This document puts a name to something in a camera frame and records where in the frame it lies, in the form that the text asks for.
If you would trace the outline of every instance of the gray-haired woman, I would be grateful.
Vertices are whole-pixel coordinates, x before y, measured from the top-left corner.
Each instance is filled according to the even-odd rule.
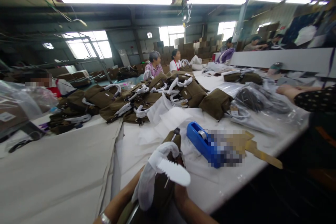
[[[150,63],[146,65],[145,72],[149,70],[153,77],[159,75],[159,73],[163,72],[161,66],[161,55],[157,51],[153,51],[149,54]]]

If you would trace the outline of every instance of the window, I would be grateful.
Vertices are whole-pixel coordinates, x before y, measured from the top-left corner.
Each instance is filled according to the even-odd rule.
[[[228,38],[233,36],[236,23],[236,21],[219,23],[217,35],[224,34],[223,41],[226,41]]]
[[[183,26],[163,26],[159,27],[159,32],[164,46],[174,46],[175,39],[184,37]]]
[[[54,49],[54,47],[53,47],[53,45],[51,43],[43,43],[42,45],[46,49]]]
[[[64,38],[70,39],[73,37],[90,37],[93,46],[95,47],[99,57],[112,58],[112,51],[106,31],[88,31],[82,33],[66,33]],[[67,44],[76,59],[85,59],[96,57],[96,54],[88,39],[68,40]]]
[[[270,24],[271,24],[271,22],[269,22],[269,23],[265,23],[265,24],[262,24],[262,25],[259,25],[259,28],[260,28],[260,27],[263,27],[263,26],[270,25]]]

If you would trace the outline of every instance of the white partition board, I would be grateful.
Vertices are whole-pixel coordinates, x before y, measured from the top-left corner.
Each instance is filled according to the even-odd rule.
[[[293,50],[235,52],[230,65],[270,68],[275,62],[282,62],[282,69],[317,72],[327,76],[332,48],[311,48]],[[330,78],[336,78],[336,63],[333,64]]]

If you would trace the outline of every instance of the purple shirt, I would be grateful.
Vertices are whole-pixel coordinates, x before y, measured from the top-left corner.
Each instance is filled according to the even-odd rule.
[[[161,65],[156,66],[155,69],[152,63],[146,65],[145,71],[147,70],[149,70],[152,73],[153,77],[156,77],[159,75],[159,73],[163,72]]]

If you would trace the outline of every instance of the bracelet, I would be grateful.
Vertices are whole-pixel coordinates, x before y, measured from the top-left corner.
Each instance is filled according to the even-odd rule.
[[[104,214],[104,212],[101,212],[99,216],[102,224],[111,224],[110,219]]]

